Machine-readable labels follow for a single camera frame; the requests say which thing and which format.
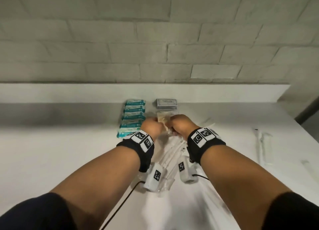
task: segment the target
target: brick wall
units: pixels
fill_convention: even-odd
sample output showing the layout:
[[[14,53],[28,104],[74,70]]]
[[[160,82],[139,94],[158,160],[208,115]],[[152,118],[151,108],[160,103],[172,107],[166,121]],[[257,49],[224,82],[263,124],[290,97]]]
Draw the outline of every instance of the brick wall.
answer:
[[[319,0],[0,0],[0,82],[291,83],[319,95]]]

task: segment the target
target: cable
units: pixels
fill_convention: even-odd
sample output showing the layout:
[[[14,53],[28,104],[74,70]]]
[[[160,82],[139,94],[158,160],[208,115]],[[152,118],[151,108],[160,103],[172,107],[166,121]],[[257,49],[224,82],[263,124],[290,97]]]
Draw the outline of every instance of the cable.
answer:
[[[202,175],[199,175],[199,174],[193,174],[192,176],[199,176],[199,177],[202,177],[202,178],[204,178],[204,179],[206,179],[206,180],[209,180],[209,179],[206,178],[205,176],[202,176]]]
[[[126,200],[129,198],[129,196],[132,194],[132,192],[135,190],[135,188],[138,186],[139,183],[143,183],[145,184],[145,181],[139,181],[131,190],[131,192],[128,194],[128,196],[124,199],[124,201],[122,202],[122,204],[119,206],[119,208],[114,212],[114,214],[110,217],[110,219],[106,222],[106,224],[101,228],[101,230],[103,230],[109,223],[110,221],[113,219],[113,217],[115,216],[115,214],[117,214],[117,212],[121,209],[122,205],[126,202]]]

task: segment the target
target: white table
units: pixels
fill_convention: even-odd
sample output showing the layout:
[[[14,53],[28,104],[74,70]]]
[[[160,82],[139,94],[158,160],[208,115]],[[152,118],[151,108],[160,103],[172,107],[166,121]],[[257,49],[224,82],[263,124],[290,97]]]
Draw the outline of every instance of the white table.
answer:
[[[213,119],[213,128],[222,139],[252,160],[257,159],[252,128],[273,135],[274,163],[267,170],[319,205],[319,185],[300,163],[309,160],[319,172],[319,144],[278,105],[179,103],[178,107],[179,113],[195,123]],[[77,168],[113,148],[120,141],[116,132],[121,108],[117,103],[1,104],[0,214],[48,192]],[[154,111],[150,104],[147,108]],[[186,185],[177,175],[165,198],[134,192],[107,228],[239,229],[232,217],[214,206],[203,207],[203,184],[209,183],[204,181]],[[148,212],[148,220],[142,211]]]

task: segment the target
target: wrist strap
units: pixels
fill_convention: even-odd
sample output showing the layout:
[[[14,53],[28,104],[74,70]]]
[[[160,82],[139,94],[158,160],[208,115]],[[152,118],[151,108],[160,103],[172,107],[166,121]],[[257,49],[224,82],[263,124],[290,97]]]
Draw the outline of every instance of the wrist strap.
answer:
[[[131,133],[128,139],[123,139],[116,146],[125,146],[137,152],[140,158],[140,172],[146,172],[150,167],[151,158],[154,153],[154,141],[150,135],[143,130]]]
[[[202,127],[194,130],[187,139],[189,157],[200,164],[202,155],[215,145],[226,145],[221,137],[212,129]]]

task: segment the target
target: sleeve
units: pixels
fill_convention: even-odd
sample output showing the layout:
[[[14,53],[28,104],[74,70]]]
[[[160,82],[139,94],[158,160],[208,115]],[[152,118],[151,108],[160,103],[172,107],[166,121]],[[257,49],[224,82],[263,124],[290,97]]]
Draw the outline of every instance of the sleeve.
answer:
[[[76,230],[64,199],[55,193],[23,201],[0,217],[3,230]]]
[[[269,229],[319,229],[319,207],[296,193],[284,193],[265,217],[262,230]]]

